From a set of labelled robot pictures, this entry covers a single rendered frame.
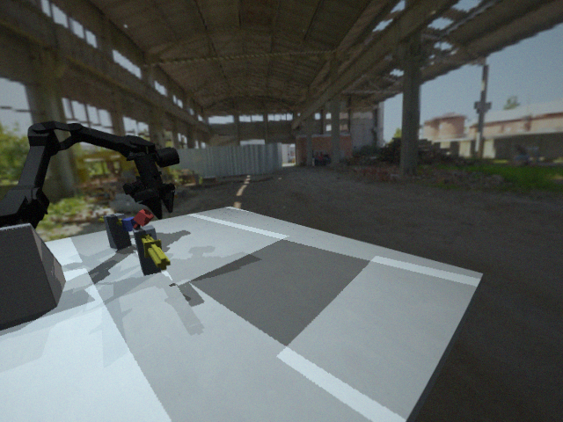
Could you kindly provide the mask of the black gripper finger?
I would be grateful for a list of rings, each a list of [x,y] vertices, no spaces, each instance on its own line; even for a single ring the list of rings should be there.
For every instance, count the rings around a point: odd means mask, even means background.
[[[161,196],[156,197],[154,199],[141,201],[139,202],[139,204],[143,204],[147,206],[158,220],[163,219]]]
[[[157,196],[157,197],[161,196],[161,199],[163,200],[164,205],[169,213],[172,213],[174,193],[175,191],[172,191]]]

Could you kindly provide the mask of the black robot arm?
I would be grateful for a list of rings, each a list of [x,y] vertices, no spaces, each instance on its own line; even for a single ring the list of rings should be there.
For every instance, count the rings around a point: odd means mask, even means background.
[[[59,142],[53,129],[69,131],[71,136]],[[0,228],[30,223],[34,229],[48,214],[48,197],[42,192],[51,156],[75,143],[90,144],[118,151],[127,161],[134,160],[139,173],[179,164],[175,148],[156,149],[155,143],[139,136],[117,136],[81,123],[61,123],[51,120],[31,125],[27,131],[30,149],[18,185],[9,189],[0,200]],[[147,148],[148,147],[148,148]],[[148,150],[148,154],[147,154]]]

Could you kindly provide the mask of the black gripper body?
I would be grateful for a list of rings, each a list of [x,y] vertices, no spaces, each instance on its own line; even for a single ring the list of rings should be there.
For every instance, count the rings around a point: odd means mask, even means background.
[[[169,193],[171,190],[176,189],[173,184],[164,184],[160,177],[161,174],[162,172],[158,171],[158,169],[143,171],[140,173],[141,177],[138,178],[142,180],[145,190],[135,193],[133,196],[135,202],[154,199],[158,195]]]

